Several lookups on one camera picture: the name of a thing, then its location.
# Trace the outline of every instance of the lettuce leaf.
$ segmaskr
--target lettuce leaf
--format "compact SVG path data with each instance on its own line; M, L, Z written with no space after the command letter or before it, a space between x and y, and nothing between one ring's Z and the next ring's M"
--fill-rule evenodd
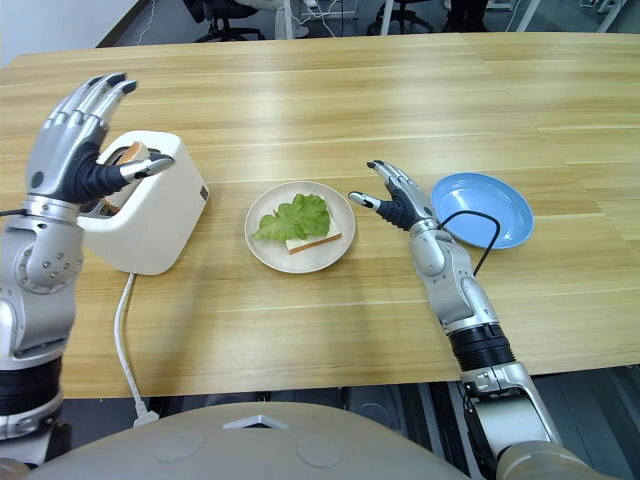
M306 239L309 235L324 236L329 233L327 203L318 195L297 194L291 203L281 203L273 215L260 219L260 229L253 234L255 240Z

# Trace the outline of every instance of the wall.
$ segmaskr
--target wall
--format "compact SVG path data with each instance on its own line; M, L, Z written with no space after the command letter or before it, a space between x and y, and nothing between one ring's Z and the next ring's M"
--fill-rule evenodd
M2 66L22 53L93 48L137 0L0 0Z

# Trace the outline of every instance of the blue plate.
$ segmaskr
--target blue plate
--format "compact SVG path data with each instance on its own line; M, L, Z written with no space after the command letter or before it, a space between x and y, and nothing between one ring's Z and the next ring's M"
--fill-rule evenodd
M444 177L431 191L431 204L438 221L460 210L475 210L500 222L500 236L493 248L520 245L533 232L533 211L515 189L497 178L481 173L456 173ZM445 227L458 240L486 248L495 224L475 215L460 215Z

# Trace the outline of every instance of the tabletop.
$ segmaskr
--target tabletop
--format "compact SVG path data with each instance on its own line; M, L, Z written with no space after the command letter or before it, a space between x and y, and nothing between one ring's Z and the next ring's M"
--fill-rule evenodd
M26 160L56 102L90 76L127 71L139 87L105 145L130 130L173 132L212 192L176 265L137 278L125 338L143 395L457 379L405 232L354 207L350 250L307 275L270 270L245 244L249 206L280 183L383 196L372 159L426 191L478 171L529 201L532 237L492 252L478 279L532 374L638 363L639 38L409 35L21 56L0 72L0 207L24 199ZM127 275L85 255L65 395L127 396L112 337Z

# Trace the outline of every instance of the plate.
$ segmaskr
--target plate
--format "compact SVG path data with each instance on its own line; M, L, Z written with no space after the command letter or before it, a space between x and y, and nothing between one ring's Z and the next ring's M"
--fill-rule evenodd
M298 253L289 253L284 242L254 240L251 235L260 228L260 219L273 214L281 203L291 203L298 193L323 197L342 237ZM244 238L251 253L268 267L285 273L310 273L327 268L345 254L355 233L356 217L349 202L333 188L315 182L284 183L264 192L253 202L244 221Z
M460 210L475 210L500 222L500 236L493 248L520 245L533 232L533 211L520 193L497 178L482 173L456 173L444 177L431 191L431 204L438 221ZM495 224L486 218L460 215L445 227L455 238L474 247L486 248Z

